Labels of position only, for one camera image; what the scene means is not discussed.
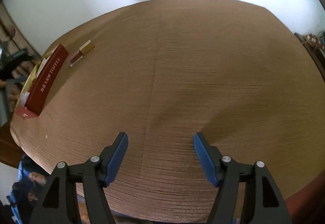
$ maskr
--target red box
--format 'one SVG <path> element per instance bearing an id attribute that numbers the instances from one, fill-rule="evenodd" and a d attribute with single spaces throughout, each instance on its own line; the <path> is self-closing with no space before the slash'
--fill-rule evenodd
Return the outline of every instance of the red box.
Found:
<path id="1" fill-rule="evenodd" d="M 46 62 L 38 78 L 31 85 L 25 106 L 20 106 L 15 110 L 18 116 L 29 119 L 41 114 L 50 88 L 68 55 L 69 53 L 64 46 L 59 44 Z"/>

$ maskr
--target wood grain surface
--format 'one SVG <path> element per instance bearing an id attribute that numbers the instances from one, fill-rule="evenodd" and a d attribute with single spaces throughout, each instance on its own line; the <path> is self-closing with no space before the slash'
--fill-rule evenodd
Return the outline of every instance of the wood grain surface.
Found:
<path id="1" fill-rule="evenodd" d="M 80 25 L 49 49 L 62 43 L 71 53 L 88 40 L 95 48 L 61 68 L 41 115 L 14 116 L 11 132 L 51 172 L 99 154 L 125 131 L 129 149 L 105 190 L 111 209 L 206 220 L 217 191 L 194 153 L 198 131 L 238 162 L 264 161 L 285 198 L 325 169 L 323 79 L 265 8 L 153 0 Z"/>

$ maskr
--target small box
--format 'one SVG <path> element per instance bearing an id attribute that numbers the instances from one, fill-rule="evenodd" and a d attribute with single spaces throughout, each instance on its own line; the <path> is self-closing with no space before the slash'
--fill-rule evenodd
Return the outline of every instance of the small box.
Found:
<path id="1" fill-rule="evenodd" d="M 69 53 L 64 46 L 59 44 L 43 57 L 48 60 L 45 65 L 43 65 L 43 69 L 40 73 L 37 72 L 42 62 L 37 62 L 22 89 L 16 104 L 15 114 L 23 119 L 34 118 L 41 114 L 50 88 L 68 54 Z M 25 105 L 22 106 L 21 99 L 25 92 L 29 92 L 29 96 Z"/>

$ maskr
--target black object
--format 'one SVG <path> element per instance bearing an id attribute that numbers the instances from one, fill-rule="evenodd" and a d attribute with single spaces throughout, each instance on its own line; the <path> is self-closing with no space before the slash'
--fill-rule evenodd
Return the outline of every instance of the black object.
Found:
<path id="1" fill-rule="evenodd" d="M 128 147 L 128 136 L 120 132 L 100 156 L 85 163 L 57 164 L 30 218 L 30 224 L 80 224 L 76 183 L 83 183 L 89 220 L 92 224 L 115 224 L 103 187 L 115 180 Z"/>
<path id="2" fill-rule="evenodd" d="M 22 62 L 30 61 L 34 57 L 28 54 L 27 48 L 8 55 L 8 42 L 0 42 L 0 79 L 13 79 L 12 71 Z"/>
<path id="3" fill-rule="evenodd" d="M 0 201 L 0 221 L 1 224 L 16 224 L 12 220 L 12 211 L 10 209 L 9 205 L 3 205 L 2 202 Z"/>
<path id="4" fill-rule="evenodd" d="M 246 183 L 241 224 L 292 224 L 285 201 L 263 162 L 237 163 L 209 145 L 203 133 L 194 136 L 194 149 L 208 181 L 219 187 L 207 224 L 231 224 L 240 182 Z"/>
<path id="5" fill-rule="evenodd" d="M 238 184 L 246 182 L 241 224 L 292 224 L 281 193 L 263 162 L 237 163 L 209 145 L 202 133 L 194 136 L 194 149 L 207 179 L 219 187 L 207 224 L 231 224 Z M 80 224 L 75 183 L 83 183 L 89 220 L 92 224 L 115 224 L 103 187 L 115 180 L 128 147 L 120 132 L 100 156 L 82 164 L 57 164 L 30 218 L 30 224 Z"/>

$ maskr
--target blue cloth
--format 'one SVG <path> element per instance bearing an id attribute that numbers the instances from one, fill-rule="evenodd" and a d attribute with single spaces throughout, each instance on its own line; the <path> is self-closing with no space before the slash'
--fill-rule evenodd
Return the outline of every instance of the blue cloth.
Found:
<path id="1" fill-rule="evenodd" d="M 26 154 L 18 167 L 18 181 L 12 185 L 7 196 L 12 213 L 18 224 L 28 224 L 31 213 L 36 205 L 38 195 L 49 174 Z"/>

